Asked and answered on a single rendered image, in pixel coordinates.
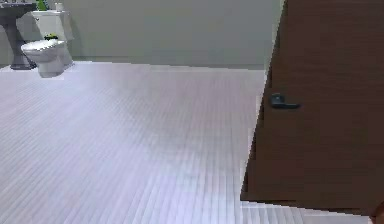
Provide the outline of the brown wooden room door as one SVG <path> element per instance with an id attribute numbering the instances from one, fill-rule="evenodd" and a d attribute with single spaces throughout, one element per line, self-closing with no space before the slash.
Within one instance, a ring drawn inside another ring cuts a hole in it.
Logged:
<path id="1" fill-rule="evenodd" d="M 298 109 L 274 109 L 281 93 Z M 372 216 L 384 205 L 384 0 L 285 0 L 244 201 Z"/>

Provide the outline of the dark grey pedestal sink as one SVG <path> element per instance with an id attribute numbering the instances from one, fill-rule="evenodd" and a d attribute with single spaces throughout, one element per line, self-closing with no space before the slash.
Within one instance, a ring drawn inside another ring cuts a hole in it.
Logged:
<path id="1" fill-rule="evenodd" d="M 36 4 L 31 2 L 0 3 L 0 25 L 6 33 L 13 52 L 13 60 L 10 65 L 10 68 L 13 70 L 31 70 L 37 67 L 21 50 L 21 46 L 25 44 L 25 40 L 16 23 L 19 18 L 35 9 Z"/>

